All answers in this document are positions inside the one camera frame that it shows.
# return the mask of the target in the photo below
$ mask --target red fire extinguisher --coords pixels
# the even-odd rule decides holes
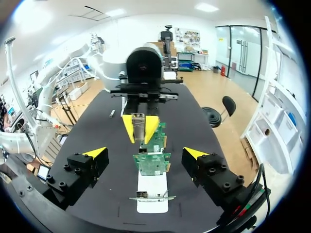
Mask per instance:
[[[225,76],[225,66],[222,66],[222,70],[220,72],[221,76]]]

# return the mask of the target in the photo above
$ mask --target green circuit board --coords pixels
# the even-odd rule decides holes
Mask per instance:
[[[147,152],[162,152],[161,149],[166,147],[166,135],[163,133],[165,123],[160,123],[157,130],[152,135],[148,144],[141,144],[141,148],[147,149]]]
[[[170,169],[170,153],[142,153],[133,157],[142,176],[159,176]]]
[[[133,155],[137,168],[143,176],[162,175],[170,169],[170,153],[164,153],[166,135],[163,132],[165,123],[160,123],[148,144],[142,143],[140,147],[146,149],[145,153]]]

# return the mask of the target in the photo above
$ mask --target ceiling light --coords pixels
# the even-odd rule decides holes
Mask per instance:
[[[55,38],[51,43],[53,45],[60,45],[61,43],[65,42],[68,39],[68,36],[59,36]]]
[[[16,70],[17,65],[12,66],[12,71]]]
[[[125,13],[125,11],[123,9],[118,9],[118,10],[108,11],[105,14],[110,16],[110,17],[114,17],[114,16],[122,15],[124,13]]]
[[[200,3],[198,5],[195,6],[195,9],[200,10],[200,11],[205,11],[205,12],[214,12],[214,11],[218,11],[219,8],[209,5],[207,3]]]
[[[52,15],[36,6],[33,0],[24,0],[15,10],[13,19],[23,33],[32,33],[43,29],[51,21]]]
[[[34,58],[34,61],[41,59],[43,56],[44,56],[44,53],[38,55],[37,57]]]

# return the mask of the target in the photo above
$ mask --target metal shelving unit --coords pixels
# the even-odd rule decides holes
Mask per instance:
[[[70,84],[72,84],[73,88],[75,89],[75,82],[81,81],[84,82],[86,79],[91,78],[89,74],[87,74],[81,67],[80,63],[77,60],[71,61],[68,66],[66,66],[60,77],[58,78],[58,81],[63,80],[60,82],[60,86],[66,86],[68,87]]]
[[[275,79],[275,73],[271,73],[269,70],[271,70],[270,65],[272,64],[275,47],[278,47],[284,56],[295,58],[296,54],[292,48],[273,38],[269,18],[265,17],[265,19],[269,39],[265,84],[256,111],[241,135],[241,138],[247,138],[259,163],[268,162],[281,174],[293,174],[297,166],[297,158],[299,158],[303,149],[303,140],[301,140],[303,132],[301,131],[306,127],[307,117],[297,100],[278,82],[278,77]],[[265,115],[267,112],[265,112],[265,114],[263,113],[263,105],[266,104],[268,96],[273,96],[276,99],[281,100],[275,95],[276,91],[281,92],[286,101],[281,101],[281,110],[277,114],[275,113],[276,119],[271,122]],[[294,116],[296,120],[289,117],[289,109],[291,112],[295,112]],[[264,126],[262,126],[263,131],[261,132],[257,125],[258,122],[264,122]],[[289,129],[285,128],[284,125],[290,125]],[[254,127],[257,127],[255,130],[259,131],[258,135],[256,135]],[[288,132],[292,130],[294,135],[289,139],[285,139],[288,134],[284,133],[284,130],[288,130]]]

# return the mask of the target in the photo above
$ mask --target yellow triangular pad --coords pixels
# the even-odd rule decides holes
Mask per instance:
[[[147,144],[151,139],[152,135],[159,126],[160,119],[158,116],[146,116],[145,118],[145,140],[144,143]]]
[[[107,147],[102,147],[102,148],[99,148],[99,149],[96,149],[96,150],[92,150],[92,151],[89,151],[89,152],[85,152],[83,154],[87,154],[88,156],[91,156],[93,157],[93,159],[95,159],[95,157],[97,155],[99,155],[103,150],[105,150]]]
[[[123,123],[130,137],[132,143],[135,143],[134,139],[134,126],[133,126],[133,116],[132,115],[122,115]]]
[[[195,158],[196,160],[198,159],[198,157],[200,157],[202,155],[208,155],[205,152],[201,152],[201,151],[198,151],[198,150],[190,149],[188,147],[184,147],[184,149],[186,149],[193,156],[193,158]]]

